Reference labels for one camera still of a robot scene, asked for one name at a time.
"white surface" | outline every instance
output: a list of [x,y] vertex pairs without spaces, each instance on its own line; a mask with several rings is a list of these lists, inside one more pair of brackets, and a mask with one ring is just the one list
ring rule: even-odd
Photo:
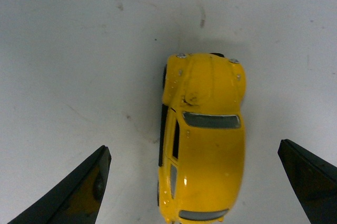
[[225,223],[309,223],[277,149],[337,165],[337,0],[0,0],[0,223],[100,145],[97,223],[164,223],[156,206],[161,77],[175,52],[247,74],[246,164]]

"car wheel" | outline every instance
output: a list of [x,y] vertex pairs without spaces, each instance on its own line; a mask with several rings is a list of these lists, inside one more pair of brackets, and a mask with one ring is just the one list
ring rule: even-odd
[[163,89],[165,88],[166,70],[167,70],[167,65],[165,65],[164,73],[163,73]]
[[220,53],[211,53],[211,54],[214,54],[214,55],[217,55],[219,57],[225,58],[225,56],[223,54],[220,54]]
[[157,183],[157,206],[159,206],[159,180]]

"yellow toy car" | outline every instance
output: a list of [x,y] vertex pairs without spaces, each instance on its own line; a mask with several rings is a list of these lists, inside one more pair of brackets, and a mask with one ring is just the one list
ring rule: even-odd
[[163,85],[160,212],[167,223],[223,221],[243,175],[243,67],[218,53],[174,54]]

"car door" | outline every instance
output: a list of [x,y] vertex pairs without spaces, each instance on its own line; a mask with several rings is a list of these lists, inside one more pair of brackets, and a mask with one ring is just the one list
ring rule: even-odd
[[170,178],[171,197],[174,199],[176,191],[177,173],[179,167],[179,138],[180,127],[176,112],[171,108],[167,113],[167,125],[164,137],[164,153],[166,155],[166,174]]

